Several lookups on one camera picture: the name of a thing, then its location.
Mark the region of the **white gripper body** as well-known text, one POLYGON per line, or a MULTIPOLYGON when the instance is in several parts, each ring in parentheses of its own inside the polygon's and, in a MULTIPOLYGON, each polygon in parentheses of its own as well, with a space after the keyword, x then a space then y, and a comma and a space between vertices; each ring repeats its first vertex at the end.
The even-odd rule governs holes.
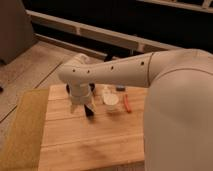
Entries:
POLYGON ((73 105, 86 105, 92 101, 92 95, 87 94, 87 95, 75 96, 71 94, 70 100, 73 105))

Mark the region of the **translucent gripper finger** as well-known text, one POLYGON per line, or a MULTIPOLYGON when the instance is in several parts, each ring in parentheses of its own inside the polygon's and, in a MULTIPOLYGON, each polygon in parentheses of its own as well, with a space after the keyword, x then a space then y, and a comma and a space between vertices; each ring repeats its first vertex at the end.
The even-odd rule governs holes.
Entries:
POLYGON ((75 110, 76 110, 76 108, 77 108, 77 105, 71 105, 70 106, 70 113, 74 113, 75 112, 75 110))

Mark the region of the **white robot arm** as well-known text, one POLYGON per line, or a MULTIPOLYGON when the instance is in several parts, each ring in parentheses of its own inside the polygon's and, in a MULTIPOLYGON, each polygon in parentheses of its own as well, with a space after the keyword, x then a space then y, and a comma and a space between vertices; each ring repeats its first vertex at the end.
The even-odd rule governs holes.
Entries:
POLYGON ((91 102, 91 83, 146 88, 145 170, 213 171, 212 53, 177 49, 98 64, 78 54, 59 78, 76 105, 91 102))

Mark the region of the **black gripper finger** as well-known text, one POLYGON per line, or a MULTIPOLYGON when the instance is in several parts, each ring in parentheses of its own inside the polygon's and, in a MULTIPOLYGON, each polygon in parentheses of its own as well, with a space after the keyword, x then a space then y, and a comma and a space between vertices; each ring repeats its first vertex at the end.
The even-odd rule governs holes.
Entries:
POLYGON ((90 109, 87 105, 84 106, 84 109, 87 117, 91 117, 94 115, 94 111, 90 109))

